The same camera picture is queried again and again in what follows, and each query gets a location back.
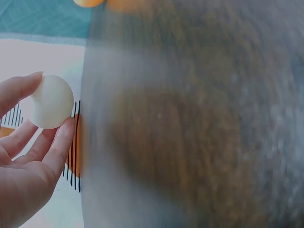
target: hand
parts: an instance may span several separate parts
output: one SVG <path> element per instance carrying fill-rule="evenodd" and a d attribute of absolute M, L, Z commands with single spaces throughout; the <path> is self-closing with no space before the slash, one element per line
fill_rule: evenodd
<path fill-rule="evenodd" d="M 0 118 L 38 87 L 42 73 L 0 83 Z M 43 130 L 27 154 L 17 156 L 38 128 L 25 121 L 0 139 L 0 227 L 15 228 L 51 198 L 74 136 L 74 120 L 58 129 Z"/>

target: teal fabric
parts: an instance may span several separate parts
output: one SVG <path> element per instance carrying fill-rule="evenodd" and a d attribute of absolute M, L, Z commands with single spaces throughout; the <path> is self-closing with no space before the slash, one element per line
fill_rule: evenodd
<path fill-rule="evenodd" d="M 91 14 L 73 0 L 0 0 L 0 35 L 86 39 Z"/>

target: fingernail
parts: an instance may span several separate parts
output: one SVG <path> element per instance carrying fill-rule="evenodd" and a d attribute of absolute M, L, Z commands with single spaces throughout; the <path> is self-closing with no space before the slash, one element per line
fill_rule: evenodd
<path fill-rule="evenodd" d="M 41 77 L 43 74 L 43 71 L 38 71 L 38 72 L 35 72 L 35 73 L 32 73 L 30 75 L 28 75 L 27 77 L 29 78 L 38 78 L 38 77 Z"/>

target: finger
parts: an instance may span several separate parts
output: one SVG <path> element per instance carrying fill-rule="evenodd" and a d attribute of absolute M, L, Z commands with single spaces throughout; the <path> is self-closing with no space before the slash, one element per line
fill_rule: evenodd
<path fill-rule="evenodd" d="M 30 150 L 25 155 L 18 157 L 14 163 L 26 164 L 32 161 L 42 161 L 54 140 L 56 130 L 57 129 L 43 130 Z"/>
<path fill-rule="evenodd" d="M 42 80 L 42 72 L 26 77 L 12 77 L 0 83 L 0 118 L 20 100 L 31 95 Z"/>
<path fill-rule="evenodd" d="M 10 158 L 17 156 L 33 137 L 38 127 L 30 120 L 26 120 L 10 135 L 0 139 L 0 145 L 5 149 Z"/>
<path fill-rule="evenodd" d="M 74 131 L 74 119 L 69 117 L 59 128 L 57 137 L 54 139 L 51 148 L 42 160 L 42 162 L 52 170 L 57 180 L 67 160 L 67 155 L 74 138 Z"/>

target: orange object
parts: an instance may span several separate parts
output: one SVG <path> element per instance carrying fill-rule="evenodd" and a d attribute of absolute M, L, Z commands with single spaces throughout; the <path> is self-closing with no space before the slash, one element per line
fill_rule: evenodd
<path fill-rule="evenodd" d="M 74 0 L 74 2 L 82 7 L 94 7 L 102 3 L 104 0 Z"/>
<path fill-rule="evenodd" d="M 108 0 L 106 7 L 114 12 L 135 13 L 145 4 L 144 0 Z"/>

